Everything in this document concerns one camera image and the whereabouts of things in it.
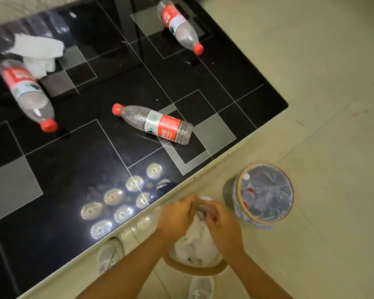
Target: shoe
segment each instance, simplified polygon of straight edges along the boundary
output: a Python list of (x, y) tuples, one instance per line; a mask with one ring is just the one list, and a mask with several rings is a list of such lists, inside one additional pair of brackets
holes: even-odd
[(111, 238), (104, 243), (98, 252), (98, 273), (104, 274), (125, 256), (123, 246), (117, 238)]
[(213, 276), (191, 278), (188, 299), (212, 299), (214, 288)]

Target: empty plastic bottle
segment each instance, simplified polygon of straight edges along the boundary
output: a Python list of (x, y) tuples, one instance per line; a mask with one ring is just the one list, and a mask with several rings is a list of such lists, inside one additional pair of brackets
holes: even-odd
[(123, 106), (115, 104), (112, 113), (133, 127), (176, 143), (187, 145), (193, 125), (141, 106)]
[(204, 47), (200, 44), (194, 27), (177, 10), (171, 0), (160, 1), (157, 14), (184, 48), (194, 51), (196, 55), (202, 54)]
[(45, 132), (58, 129), (50, 100), (22, 62), (1, 61), (0, 74), (18, 105), (30, 119), (37, 122)]

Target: human hand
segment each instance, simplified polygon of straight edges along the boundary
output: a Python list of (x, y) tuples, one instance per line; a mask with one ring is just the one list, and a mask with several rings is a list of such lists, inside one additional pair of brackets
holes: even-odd
[(233, 214), (230, 214), (220, 201), (205, 201), (209, 209), (206, 223), (213, 241), (224, 259), (230, 259), (245, 253), (241, 227)]
[(193, 222), (195, 198), (195, 194), (190, 194), (162, 208), (157, 232), (171, 244), (184, 236)]

